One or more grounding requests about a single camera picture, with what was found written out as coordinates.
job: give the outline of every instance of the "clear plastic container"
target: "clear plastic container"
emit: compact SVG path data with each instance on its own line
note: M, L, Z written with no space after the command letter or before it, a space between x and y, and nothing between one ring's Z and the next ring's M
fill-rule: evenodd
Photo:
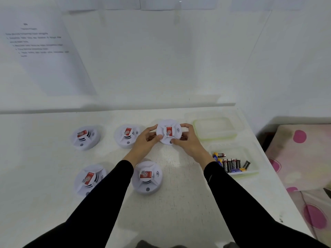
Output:
M250 162L247 171L229 173L231 176L248 175L259 172L259 163L263 163L263 157L254 142L241 144L239 142L233 143L210 143L203 144L205 149L210 153L224 153L225 159L240 159L241 167L244 166L246 160Z
M233 109L191 112L186 113L184 118L193 125L200 141L235 138L244 129L244 124Z

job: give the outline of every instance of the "forearm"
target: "forearm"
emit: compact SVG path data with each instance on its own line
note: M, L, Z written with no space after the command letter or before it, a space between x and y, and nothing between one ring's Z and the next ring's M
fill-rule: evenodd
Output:
M277 233L272 245L303 242L312 247L326 247L314 238L276 222L217 162L209 163L204 175L230 233L240 248L268 246L266 240L271 233Z
M62 246L105 247L130 184L133 166L126 160L115 168L85 197L68 220L43 234L26 247Z

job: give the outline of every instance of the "white smoke detector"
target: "white smoke detector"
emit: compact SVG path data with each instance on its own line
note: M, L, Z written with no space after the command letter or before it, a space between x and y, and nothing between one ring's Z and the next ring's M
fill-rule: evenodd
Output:
M162 179L160 166L152 161L145 161L136 166L131 181L137 192L152 194L161 187Z
M107 176L107 171L100 164L89 165L81 170L75 178L75 192L85 197Z
M133 147L140 133L138 125L125 124L115 130L114 138L120 147L129 149Z
M159 122L156 128L156 135L162 135L161 142L164 144L170 143L172 138L180 139L182 136L182 127L173 119L166 119Z
M88 150L100 141L100 133L95 126L84 126L70 136L72 144L78 150Z

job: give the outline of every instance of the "white wall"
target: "white wall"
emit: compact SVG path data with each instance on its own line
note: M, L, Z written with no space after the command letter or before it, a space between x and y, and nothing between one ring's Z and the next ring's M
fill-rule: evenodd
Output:
M230 12L230 4L180 11L179 23L175 11L64 14L97 97L47 96L0 43L0 111L236 103L255 133L269 122L286 123L287 116L329 117L331 0L308 0L291 12Z

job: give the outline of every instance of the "pink polka dot fabric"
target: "pink polka dot fabric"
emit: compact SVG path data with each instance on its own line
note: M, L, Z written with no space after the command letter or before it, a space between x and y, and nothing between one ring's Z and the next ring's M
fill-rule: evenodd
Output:
M280 125L265 153L313 235L331 247L323 189L331 184L331 125Z
M306 204L303 208L303 216L312 227L325 229L327 226L327 219L324 212L316 205Z
M286 190L287 190L287 192L295 192L295 191L298 190L298 188L296 188L296 187L288 187L288 188L286 188Z
M304 143L307 139L307 134L302 130L296 130L293 135L293 141L296 143Z
M272 158L269 158L269 162L271 163L275 172L280 171L280 169L282 168L281 164Z
M331 182L331 125L280 125L265 152L287 191Z

